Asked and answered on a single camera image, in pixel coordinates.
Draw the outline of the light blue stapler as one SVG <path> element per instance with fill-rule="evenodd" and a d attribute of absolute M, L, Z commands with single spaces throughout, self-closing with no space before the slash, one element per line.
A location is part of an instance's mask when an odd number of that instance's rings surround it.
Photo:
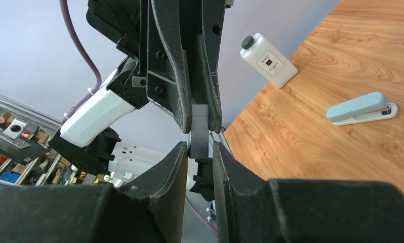
<path fill-rule="evenodd" d="M 389 102 L 387 95 L 380 91 L 347 100 L 326 111 L 326 118 L 336 126 L 391 119 L 397 115 L 397 105 Z"/>

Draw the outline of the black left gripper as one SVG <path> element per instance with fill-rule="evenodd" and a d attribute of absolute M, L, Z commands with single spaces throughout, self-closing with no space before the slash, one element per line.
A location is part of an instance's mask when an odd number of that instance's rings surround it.
<path fill-rule="evenodd" d="M 192 104 L 222 128 L 218 61 L 226 1 L 89 1 L 88 23 L 126 58 L 108 89 L 136 108 L 151 102 L 184 134 Z"/>

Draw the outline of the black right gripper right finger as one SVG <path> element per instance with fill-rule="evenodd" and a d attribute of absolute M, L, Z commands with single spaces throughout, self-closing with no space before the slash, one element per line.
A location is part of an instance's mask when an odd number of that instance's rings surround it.
<path fill-rule="evenodd" d="M 264 180 L 213 147 L 218 242 L 404 242 L 404 194 L 379 181 Z"/>

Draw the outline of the staple block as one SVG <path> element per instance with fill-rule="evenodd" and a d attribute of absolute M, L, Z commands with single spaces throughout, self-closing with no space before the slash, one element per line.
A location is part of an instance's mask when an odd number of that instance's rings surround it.
<path fill-rule="evenodd" d="M 209 106 L 192 104 L 192 124 L 190 131 L 190 157 L 206 158 L 209 155 Z"/>

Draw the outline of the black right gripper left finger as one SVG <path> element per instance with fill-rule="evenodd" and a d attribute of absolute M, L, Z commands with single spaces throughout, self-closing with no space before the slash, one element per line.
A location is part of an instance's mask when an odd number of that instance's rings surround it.
<path fill-rule="evenodd" d="M 187 144 L 131 182 L 0 186 L 0 242 L 180 242 Z"/>

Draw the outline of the white bottle black cap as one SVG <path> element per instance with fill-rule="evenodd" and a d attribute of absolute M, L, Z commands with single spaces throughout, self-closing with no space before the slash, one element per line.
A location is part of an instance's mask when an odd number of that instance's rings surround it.
<path fill-rule="evenodd" d="M 298 73 L 298 68 L 260 33 L 243 39 L 240 56 L 280 89 Z"/>

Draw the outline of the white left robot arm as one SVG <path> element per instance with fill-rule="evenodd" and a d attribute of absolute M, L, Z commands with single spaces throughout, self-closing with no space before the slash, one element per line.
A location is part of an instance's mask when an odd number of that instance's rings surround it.
<path fill-rule="evenodd" d="M 86 173 L 112 169 L 120 141 L 111 125 L 152 103 L 191 135 L 190 156 L 208 156 L 222 130 L 218 61 L 232 1 L 89 1 L 88 23 L 125 59 L 66 116 L 50 145 Z"/>

